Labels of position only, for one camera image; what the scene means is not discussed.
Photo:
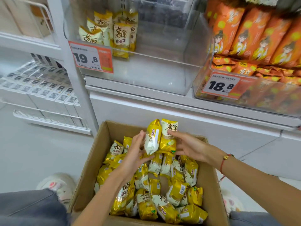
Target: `red string bracelet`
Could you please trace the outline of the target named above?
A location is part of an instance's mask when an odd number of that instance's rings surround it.
[[[222,163],[221,163],[221,168],[220,168],[220,172],[221,172],[221,173],[223,173],[223,172],[222,172],[222,167],[223,167],[224,161],[227,160],[230,156],[233,156],[233,157],[235,158],[235,156],[234,156],[233,154],[227,154],[227,155],[224,156],[223,161],[222,161]]]

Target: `orange price tag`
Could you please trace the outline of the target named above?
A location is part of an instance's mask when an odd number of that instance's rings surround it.
[[[77,67],[114,74],[111,49],[72,41],[69,45]]]
[[[213,71],[202,93],[238,100],[255,81],[255,78]]]

